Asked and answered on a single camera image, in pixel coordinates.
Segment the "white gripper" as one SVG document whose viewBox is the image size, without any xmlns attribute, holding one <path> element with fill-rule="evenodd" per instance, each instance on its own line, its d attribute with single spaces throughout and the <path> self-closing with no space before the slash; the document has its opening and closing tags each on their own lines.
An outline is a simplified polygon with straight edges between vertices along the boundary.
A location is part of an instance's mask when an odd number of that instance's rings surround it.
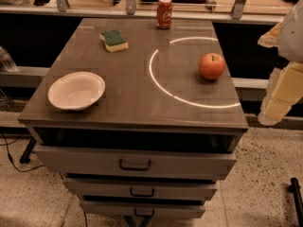
<svg viewBox="0 0 303 227">
<path fill-rule="evenodd" d="M 264 126 L 279 123 L 303 97 L 303 0 L 299 0 L 285 16 L 261 35 L 258 45 L 278 47 L 280 57 L 290 61 L 283 69 L 275 68 L 269 77 L 266 96 L 262 100 L 258 122 Z"/>
</svg>

